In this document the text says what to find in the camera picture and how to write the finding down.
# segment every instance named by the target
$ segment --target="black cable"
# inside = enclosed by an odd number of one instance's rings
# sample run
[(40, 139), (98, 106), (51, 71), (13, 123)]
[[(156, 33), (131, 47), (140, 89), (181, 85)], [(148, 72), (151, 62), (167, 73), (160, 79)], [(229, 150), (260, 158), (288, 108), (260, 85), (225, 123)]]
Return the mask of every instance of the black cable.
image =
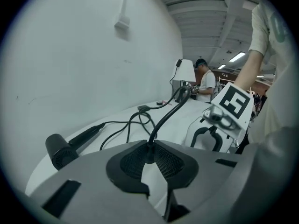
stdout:
[(156, 134), (158, 133), (159, 129), (162, 127), (162, 125), (176, 112), (178, 111), (189, 99), (190, 97), (190, 89), (187, 86), (181, 86), (179, 87), (176, 92), (173, 94), (173, 96), (170, 98), (170, 100), (168, 101), (168, 103), (175, 97), (175, 95), (181, 90), (184, 89), (187, 91), (186, 96), (182, 99), (181, 102), (179, 102), (178, 105), (176, 105), (172, 110), (170, 110), (166, 115), (164, 115), (164, 117), (159, 121), (159, 123), (157, 123), (156, 127), (154, 128), (154, 130), (152, 131), (150, 137), (149, 137), (149, 142), (148, 145), (152, 146), (153, 142), (154, 142), (154, 138), (156, 136)]
[(142, 112), (142, 110), (140, 110), (139, 112), (136, 112), (134, 113), (131, 117), (130, 117), (130, 120), (128, 122), (128, 134), (127, 134), (127, 141), (126, 143), (129, 142), (129, 137), (130, 137), (130, 129), (131, 129), (131, 122), (132, 122), (132, 119), (134, 119), (136, 116), (139, 116), (139, 120), (141, 120), (140, 118), (140, 115), (144, 115), (144, 116), (147, 116), (149, 118), (149, 120), (151, 121), (153, 127), (155, 128), (155, 123), (154, 121), (152, 120), (151, 116), (146, 113), (146, 112)]
[[(146, 111), (149, 111), (149, 110), (156, 110), (156, 109), (161, 109), (163, 107), (165, 107), (166, 105), (168, 105), (173, 99), (174, 97), (176, 96), (176, 94), (181, 90), (181, 89), (185, 89), (187, 90), (187, 95), (184, 97), (184, 99), (177, 105), (175, 106), (170, 112), (168, 112), (160, 121), (159, 121), (159, 125), (160, 127), (157, 129), (157, 126), (155, 126), (155, 123), (154, 121), (152, 120), (151, 116), (146, 113)], [(102, 145), (100, 146), (100, 150), (103, 149), (103, 146), (104, 144), (110, 139), (112, 138), (114, 135), (122, 132), (123, 130), (126, 129), (126, 127), (128, 126), (128, 134), (127, 134), (127, 140), (126, 140), (126, 143), (128, 143), (129, 141), (129, 137), (130, 137), (130, 128), (131, 128), (131, 123), (138, 123), (138, 124), (141, 124), (143, 126), (143, 128), (145, 129), (145, 131), (149, 134), (149, 132), (147, 131), (147, 129), (144, 127), (144, 125), (142, 124), (142, 122), (134, 122), (132, 121), (136, 116), (139, 116), (139, 120), (141, 120), (140, 118), (140, 115), (144, 115), (144, 116), (147, 116), (149, 118), (148, 122), (151, 122), (153, 127), (154, 127), (154, 130), (152, 131), (152, 133), (150, 134), (150, 137), (149, 137), (149, 142), (151, 141), (151, 144), (153, 143), (154, 139), (157, 138), (157, 133), (158, 133), (158, 130), (161, 128), (161, 126), (178, 110), (180, 109), (188, 100), (188, 98), (190, 97), (190, 89), (186, 86), (181, 86), (179, 87), (175, 93), (172, 95), (172, 97), (164, 104), (164, 105), (161, 105), (161, 106), (158, 106), (158, 107), (146, 107), (146, 108), (143, 108), (141, 109), (139, 112), (136, 112), (134, 113), (128, 122), (123, 122), (123, 123), (127, 123), (122, 129), (114, 132), (113, 134), (111, 134), (110, 136), (108, 136), (104, 142), (102, 143)]]
[(171, 81), (172, 81), (172, 80), (174, 79), (174, 77), (176, 76), (177, 69), (178, 69), (178, 67), (176, 67), (176, 71), (175, 71), (175, 73), (174, 73), (173, 78), (171, 78), (171, 80), (169, 81), (169, 83), (171, 84), (171, 87), (172, 87), (172, 94), (174, 93), (174, 89), (173, 89), (173, 84), (171, 83)]
[(126, 127), (127, 127), (128, 125), (130, 125), (131, 123), (141, 124), (141, 125), (143, 126), (144, 130), (145, 130), (147, 133), (149, 133), (149, 131), (145, 128), (144, 125), (146, 125), (146, 124), (148, 124), (149, 122), (151, 122), (151, 123), (153, 124), (153, 127), (155, 127), (154, 121), (151, 119), (151, 116), (150, 116), (148, 113), (146, 113), (146, 112), (139, 112), (139, 115), (146, 116), (147, 118), (149, 118), (149, 120), (148, 120), (147, 122), (145, 122), (145, 123), (143, 123), (143, 122), (135, 122), (135, 121), (132, 121), (132, 119), (133, 119), (134, 117), (136, 117), (136, 116), (134, 116), (133, 118), (132, 118), (132, 116), (131, 116), (131, 118), (130, 118), (129, 121), (109, 121), (109, 122), (106, 122), (106, 124), (107, 124), (107, 123), (126, 123), (126, 125), (125, 125), (122, 129), (120, 129), (120, 130), (114, 132), (113, 134), (109, 135), (109, 136), (104, 140), (104, 142), (101, 144), (101, 146), (100, 146), (100, 150), (103, 149), (104, 144), (105, 144), (110, 138), (112, 138), (114, 135), (116, 135), (116, 134), (118, 134), (118, 133), (124, 131), (124, 130), (126, 129)]

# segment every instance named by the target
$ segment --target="ceiling beam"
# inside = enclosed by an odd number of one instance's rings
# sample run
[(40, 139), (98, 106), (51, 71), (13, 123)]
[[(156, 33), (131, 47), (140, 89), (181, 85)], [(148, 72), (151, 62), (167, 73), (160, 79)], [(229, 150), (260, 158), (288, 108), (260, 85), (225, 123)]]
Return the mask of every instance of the ceiling beam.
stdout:
[(224, 44), (231, 28), (233, 27), (236, 17), (242, 11), (243, 3), (245, 0), (224, 0), (224, 1), (228, 8), (227, 8), (227, 16), (224, 22), (224, 26), (217, 44), (217, 46), (219, 46), (220, 48), (218, 48), (215, 51), (211, 60), (209, 61), (209, 64), (212, 64), (214, 62), (214, 59), (218, 56), (222, 45)]
[(224, 1), (219, 0), (199, 0), (182, 2), (168, 6), (168, 11), (171, 15), (180, 13), (188, 13), (195, 11), (227, 11), (227, 6)]
[(184, 48), (218, 48), (216, 46), (184, 46)]
[(271, 69), (271, 70), (263, 70), (259, 73), (260, 75), (273, 75), (275, 74), (275, 69)]
[(231, 69), (236, 70), (236, 69), (238, 69), (238, 68), (241, 68), (243, 65), (244, 65), (244, 62), (238, 62), (238, 63), (236, 63), (235, 65), (231, 65), (231, 66), (229, 66), (229, 67), (230, 67)]
[(260, 81), (260, 80), (256, 80), (256, 82), (265, 84), (265, 85), (267, 85), (267, 86), (269, 86), (269, 87), (271, 87), (271, 85), (272, 85), (272, 84), (269, 84), (269, 83), (266, 83), (266, 82), (263, 82), (263, 81)]
[(255, 7), (257, 6), (257, 4), (255, 2), (249, 1), (249, 0), (245, 0), (244, 4), (243, 4), (243, 8), (252, 11)]

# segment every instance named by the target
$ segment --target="white table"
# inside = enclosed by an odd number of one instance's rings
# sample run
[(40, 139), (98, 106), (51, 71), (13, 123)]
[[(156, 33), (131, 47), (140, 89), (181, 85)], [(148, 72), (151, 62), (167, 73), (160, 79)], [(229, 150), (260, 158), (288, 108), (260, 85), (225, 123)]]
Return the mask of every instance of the white table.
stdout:
[[(148, 113), (151, 115), (155, 124), (159, 122), (159, 120), (169, 112), (173, 107), (177, 105), (175, 101), (171, 101), (171, 105), (167, 105), (158, 110), (150, 110)], [(149, 107), (157, 107), (156, 102), (146, 104)], [(184, 104), (173, 116), (171, 116), (166, 123), (160, 128), (158, 131), (158, 140), (167, 140), (177, 144), (183, 144), (185, 140), (185, 136), (187, 134), (187, 130), (189, 125), (196, 120), (202, 112), (208, 108), (210, 105), (196, 101), (193, 99), (189, 99), (186, 104)], [(108, 121), (128, 121), (131, 115), (137, 112), (137, 106), (126, 109), (121, 111), (117, 114), (105, 117), (100, 119), (81, 130), (78, 130), (71, 136), (66, 138), (66, 141), (71, 140), (78, 134), (82, 133), (84, 130), (99, 125), (103, 122)], [(145, 122), (147, 118), (142, 116), (142, 120)], [(110, 134), (120, 130), (124, 127), (125, 124), (107, 124), (105, 127), (100, 130), (98, 137), (89, 144), (79, 155), (85, 155), (93, 152), (99, 151), (99, 148), (102, 142), (108, 137)], [(149, 132), (153, 130), (152, 124), (148, 123), (146, 125)], [(104, 146), (104, 149), (114, 147), (117, 145), (121, 145), (126, 142), (128, 128), (112, 137)], [(145, 132), (143, 127), (140, 124), (131, 124), (131, 131), (130, 131), (130, 142), (137, 141), (137, 140), (148, 140), (149, 135)], [(27, 183), (25, 194), (30, 195), (42, 182), (46, 179), (51, 177), (55, 174), (57, 170), (53, 167), (51, 160), (48, 155), (44, 156), (43, 159), (39, 162), (37, 167), (34, 169), (33, 173), (30, 176), (30, 179)], [(160, 174), (159, 170), (157, 169), (156, 164), (154, 165), (147, 165), (143, 169), (142, 174), (142, 182), (146, 183), (149, 186), (150, 192), (153, 189), (158, 190), (158, 193), (155, 195), (150, 196), (149, 201), (153, 204), (153, 206), (157, 208), (157, 205), (161, 205), (163, 200), (166, 201), (166, 191), (167, 191), (167, 184), (164, 180), (163, 176)]]

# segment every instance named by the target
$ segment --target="white sleeve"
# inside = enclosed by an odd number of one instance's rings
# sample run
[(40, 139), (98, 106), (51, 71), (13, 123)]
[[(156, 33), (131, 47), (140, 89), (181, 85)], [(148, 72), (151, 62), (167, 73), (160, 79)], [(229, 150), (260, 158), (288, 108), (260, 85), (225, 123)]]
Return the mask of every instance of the white sleeve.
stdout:
[(262, 9), (261, 4), (259, 4), (252, 10), (253, 32), (249, 50), (256, 50), (265, 56), (269, 43), (269, 32)]
[(212, 72), (207, 73), (206, 75), (206, 88), (215, 88), (216, 78)]

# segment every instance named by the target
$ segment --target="white wall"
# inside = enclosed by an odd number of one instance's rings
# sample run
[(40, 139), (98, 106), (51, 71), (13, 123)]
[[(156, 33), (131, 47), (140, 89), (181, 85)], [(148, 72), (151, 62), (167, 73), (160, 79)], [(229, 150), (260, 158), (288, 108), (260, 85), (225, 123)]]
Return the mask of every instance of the white wall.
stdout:
[(160, 0), (128, 0), (128, 33), (114, 28), (122, 0), (31, 0), (1, 50), (1, 151), (24, 190), (64, 137), (120, 110), (168, 98), (180, 31)]

